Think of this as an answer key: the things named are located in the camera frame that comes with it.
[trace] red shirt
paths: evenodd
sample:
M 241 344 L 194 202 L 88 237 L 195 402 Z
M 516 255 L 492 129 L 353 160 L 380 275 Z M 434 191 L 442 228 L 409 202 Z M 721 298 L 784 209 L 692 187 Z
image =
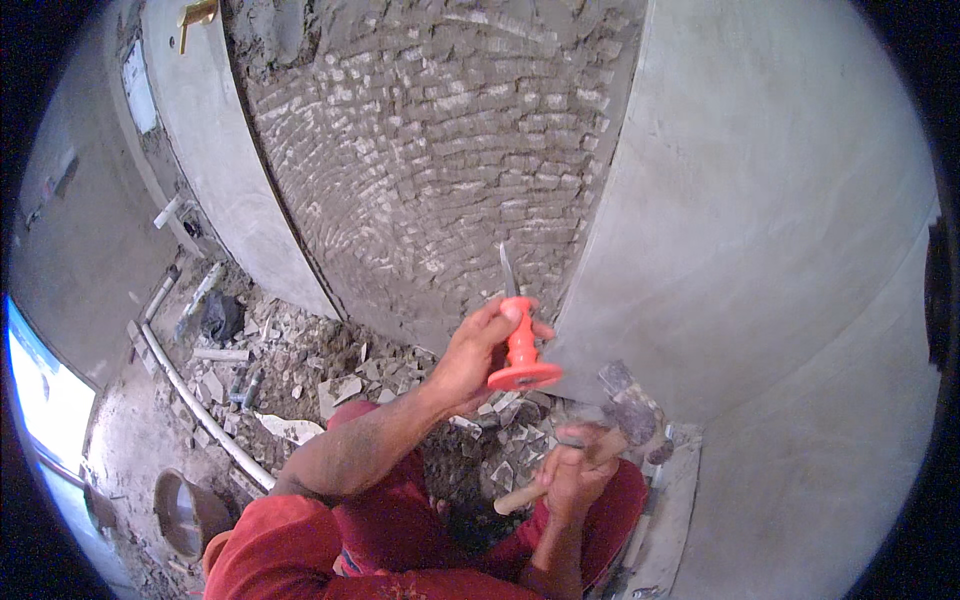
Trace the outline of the red shirt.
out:
M 297 495 L 254 500 L 207 578 L 204 598 L 541 600 L 473 569 L 344 578 L 333 572 L 340 531 L 322 502 Z

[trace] black plastic bag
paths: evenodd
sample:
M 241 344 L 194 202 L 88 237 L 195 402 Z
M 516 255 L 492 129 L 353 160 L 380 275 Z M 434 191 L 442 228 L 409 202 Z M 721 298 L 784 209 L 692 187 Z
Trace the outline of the black plastic bag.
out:
M 244 306 L 233 296 L 220 290 L 210 290 L 204 302 L 200 327 L 214 342 L 226 342 L 243 329 Z

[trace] person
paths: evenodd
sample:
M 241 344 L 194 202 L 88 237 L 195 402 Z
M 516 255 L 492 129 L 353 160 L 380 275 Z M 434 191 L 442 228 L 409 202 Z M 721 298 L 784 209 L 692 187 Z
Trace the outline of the person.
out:
M 220 598 L 582 598 L 604 575 L 646 496 L 636 466 L 591 467 L 602 435 L 572 424 L 537 473 L 548 488 L 533 515 L 481 556 L 467 556 L 431 507 L 417 444 L 441 420 L 487 401 L 520 314 L 500 299 L 469 315 L 421 385 L 389 404 L 354 400 L 294 452 L 267 497 L 204 554 L 204 596 Z M 553 330 L 534 322 L 534 333 Z

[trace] hand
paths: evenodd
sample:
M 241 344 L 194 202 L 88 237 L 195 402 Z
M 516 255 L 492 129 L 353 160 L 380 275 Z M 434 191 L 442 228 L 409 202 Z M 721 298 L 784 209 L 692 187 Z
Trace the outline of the hand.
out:
M 596 467 L 587 464 L 590 447 L 596 444 L 606 431 L 595 424 L 578 424 L 559 427 L 558 438 L 577 438 L 585 449 L 558 445 L 546 457 L 537 473 L 537 481 L 548 491 L 546 507 L 550 518 L 559 522 L 582 522 L 587 510 L 611 480 L 619 467 L 616 457 Z
M 464 319 L 437 368 L 423 383 L 433 390 L 447 418 L 471 413 L 490 397 L 492 390 L 487 387 L 487 377 L 503 369 L 507 355 L 505 341 L 522 317 L 515 308 L 501 313 L 502 301 L 494 298 Z M 538 305 L 533 300 L 534 310 Z M 533 331 L 544 340 L 552 340 L 555 335 L 552 327 L 539 321 L 533 321 Z

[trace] wooden hammer handle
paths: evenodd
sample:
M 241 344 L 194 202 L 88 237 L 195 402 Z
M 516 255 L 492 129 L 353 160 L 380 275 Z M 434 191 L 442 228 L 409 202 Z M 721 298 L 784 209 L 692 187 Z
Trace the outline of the wooden hammer handle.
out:
M 597 443 L 588 449 L 587 461 L 590 468 L 597 465 L 603 465 L 611 458 L 627 449 L 627 439 L 619 429 L 608 431 Z M 520 488 L 505 496 L 494 500 L 493 509 L 499 515 L 509 515 L 518 508 L 524 507 L 541 497 L 547 492 L 547 488 L 539 482 L 534 481 L 525 488 Z

